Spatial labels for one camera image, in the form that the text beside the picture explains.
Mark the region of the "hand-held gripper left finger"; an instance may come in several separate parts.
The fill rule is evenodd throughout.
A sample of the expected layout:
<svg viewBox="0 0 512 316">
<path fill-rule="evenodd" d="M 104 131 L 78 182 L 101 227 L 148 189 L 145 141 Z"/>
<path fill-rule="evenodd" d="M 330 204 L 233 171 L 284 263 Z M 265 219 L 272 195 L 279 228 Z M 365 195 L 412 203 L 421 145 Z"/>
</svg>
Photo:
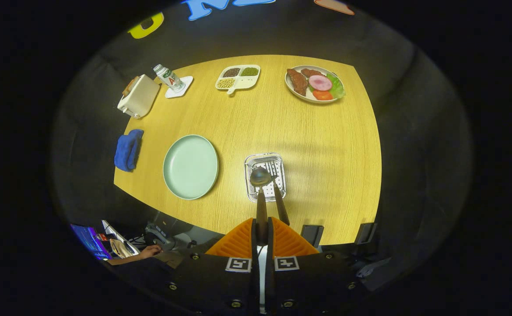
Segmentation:
<svg viewBox="0 0 512 316">
<path fill-rule="evenodd" d="M 238 224 L 208 250 L 190 248 L 171 273 L 168 300 L 188 316 L 256 316 L 259 312 L 256 224 Z"/>
</svg>

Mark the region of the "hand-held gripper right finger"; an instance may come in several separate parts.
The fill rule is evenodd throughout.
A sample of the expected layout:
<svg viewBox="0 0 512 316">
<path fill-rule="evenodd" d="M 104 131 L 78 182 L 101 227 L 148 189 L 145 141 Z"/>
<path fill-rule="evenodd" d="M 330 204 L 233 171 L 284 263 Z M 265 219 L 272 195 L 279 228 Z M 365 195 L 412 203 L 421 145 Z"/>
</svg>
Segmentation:
<svg viewBox="0 0 512 316">
<path fill-rule="evenodd" d="M 359 260 L 319 252 L 277 218 L 268 219 L 265 311 L 268 316 L 344 316 L 370 296 Z"/>
</svg>

